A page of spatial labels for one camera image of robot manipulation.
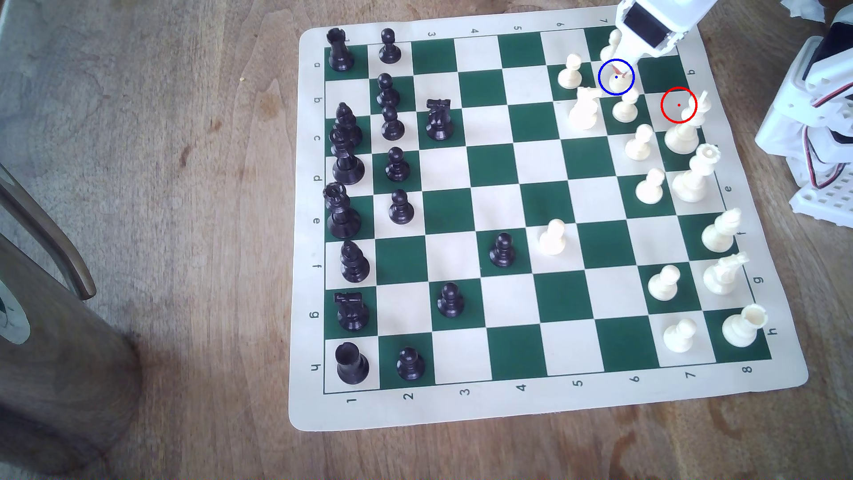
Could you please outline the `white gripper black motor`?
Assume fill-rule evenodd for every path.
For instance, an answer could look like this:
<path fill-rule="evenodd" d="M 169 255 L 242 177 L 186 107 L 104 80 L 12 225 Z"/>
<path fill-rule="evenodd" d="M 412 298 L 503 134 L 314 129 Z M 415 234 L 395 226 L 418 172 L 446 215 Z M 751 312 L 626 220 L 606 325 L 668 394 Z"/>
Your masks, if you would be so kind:
<path fill-rule="evenodd" d="M 632 67 L 644 57 L 674 49 L 717 1 L 621 1 L 616 27 L 621 32 L 617 58 Z"/>

